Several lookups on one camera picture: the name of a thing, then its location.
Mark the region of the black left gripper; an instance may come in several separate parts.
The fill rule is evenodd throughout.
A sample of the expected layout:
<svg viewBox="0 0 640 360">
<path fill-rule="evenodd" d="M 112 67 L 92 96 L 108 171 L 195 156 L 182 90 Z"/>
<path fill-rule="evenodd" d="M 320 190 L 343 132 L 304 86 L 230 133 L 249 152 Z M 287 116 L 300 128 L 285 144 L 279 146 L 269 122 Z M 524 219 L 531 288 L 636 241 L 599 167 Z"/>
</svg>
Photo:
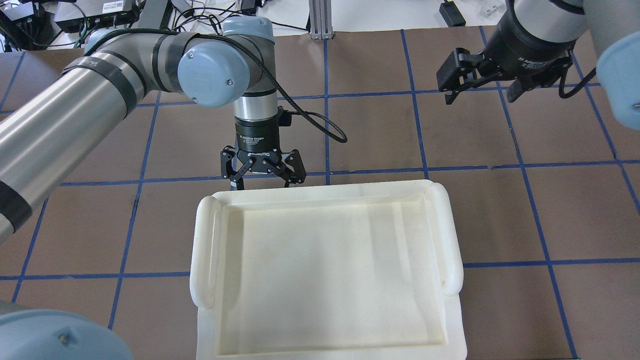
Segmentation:
<svg viewBox="0 0 640 360">
<path fill-rule="evenodd" d="M 306 167 L 297 149 L 282 153 L 280 117 L 274 115 L 262 120 L 234 117 L 237 149 L 225 146 L 221 151 L 221 176 L 229 180 L 236 191 L 244 191 L 246 173 L 276 174 L 284 180 L 284 188 L 306 182 Z M 236 170 L 233 161 L 238 159 Z"/>
</svg>

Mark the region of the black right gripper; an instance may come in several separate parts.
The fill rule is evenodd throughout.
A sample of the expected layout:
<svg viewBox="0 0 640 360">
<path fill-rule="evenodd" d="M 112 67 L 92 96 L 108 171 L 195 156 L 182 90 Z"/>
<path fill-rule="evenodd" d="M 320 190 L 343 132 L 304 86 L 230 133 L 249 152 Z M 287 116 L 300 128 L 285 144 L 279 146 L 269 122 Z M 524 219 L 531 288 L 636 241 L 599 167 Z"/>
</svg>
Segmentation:
<svg viewBox="0 0 640 360">
<path fill-rule="evenodd" d="M 455 48 L 436 72 L 438 91 L 445 104 L 452 105 L 461 92 L 499 80 L 514 80 L 507 87 L 507 102 L 514 103 L 540 85 L 553 85 L 567 71 L 568 52 L 575 45 L 540 39 L 521 25 L 515 10 L 508 7 L 498 21 L 484 50 L 478 54 Z"/>
</svg>

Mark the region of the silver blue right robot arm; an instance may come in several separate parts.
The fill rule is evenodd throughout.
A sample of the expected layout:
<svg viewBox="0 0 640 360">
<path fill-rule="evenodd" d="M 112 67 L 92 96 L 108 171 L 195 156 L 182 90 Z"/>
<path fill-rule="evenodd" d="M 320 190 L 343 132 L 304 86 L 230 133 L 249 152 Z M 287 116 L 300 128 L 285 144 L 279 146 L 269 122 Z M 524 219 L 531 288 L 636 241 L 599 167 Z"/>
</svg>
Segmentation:
<svg viewBox="0 0 640 360">
<path fill-rule="evenodd" d="M 565 90 L 574 47 L 590 31 L 598 64 Z M 457 47 L 436 73 L 438 91 L 451 105 L 462 92 L 510 82 L 506 101 L 558 86 L 563 100 L 595 76 L 618 122 L 639 129 L 639 2 L 637 0 L 506 0 L 505 12 L 482 51 Z"/>
</svg>

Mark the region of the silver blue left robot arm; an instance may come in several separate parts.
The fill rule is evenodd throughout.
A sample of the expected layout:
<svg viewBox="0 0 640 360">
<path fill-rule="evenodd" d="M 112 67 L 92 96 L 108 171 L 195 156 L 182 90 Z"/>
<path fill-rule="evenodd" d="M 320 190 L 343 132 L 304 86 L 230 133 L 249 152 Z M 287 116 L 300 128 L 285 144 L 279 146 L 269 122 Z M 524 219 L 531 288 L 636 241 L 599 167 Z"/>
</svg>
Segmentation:
<svg viewBox="0 0 640 360">
<path fill-rule="evenodd" d="M 233 104 L 240 170 L 222 175 L 243 188 L 261 154 L 281 161 L 272 21 L 233 16 L 222 35 L 134 28 L 99 31 L 48 88 L 1 122 L 1 241 L 116 128 L 150 91 L 197 105 Z"/>
</svg>

